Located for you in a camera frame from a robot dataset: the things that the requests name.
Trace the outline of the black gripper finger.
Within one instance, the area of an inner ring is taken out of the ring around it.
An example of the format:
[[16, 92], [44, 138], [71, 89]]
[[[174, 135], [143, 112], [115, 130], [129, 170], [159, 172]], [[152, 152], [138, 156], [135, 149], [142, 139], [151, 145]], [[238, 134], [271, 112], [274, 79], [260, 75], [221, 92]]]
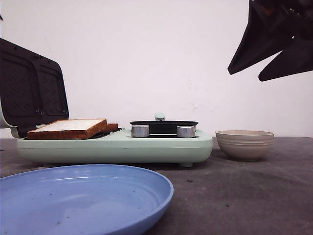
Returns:
[[259, 74], [260, 81], [313, 70], [313, 41], [295, 36], [293, 43], [278, 54]]
[[248, 23], [242, 40], [228, 66], [235, 74], [258, 62], [280, 54], [293, 43], [279, 39], [278, 26], [282, 20], [279, 0], [249, 1]]

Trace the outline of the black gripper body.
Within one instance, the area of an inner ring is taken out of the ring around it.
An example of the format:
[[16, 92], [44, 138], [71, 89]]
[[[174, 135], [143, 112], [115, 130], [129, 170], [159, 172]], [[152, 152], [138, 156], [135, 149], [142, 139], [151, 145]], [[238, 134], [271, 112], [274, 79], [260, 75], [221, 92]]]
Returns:
[[280, 0], [282, 20], [278, 26], [279, 39], [290, 41], [298, 36], [301, 39], [313, 40], [313, 1]]

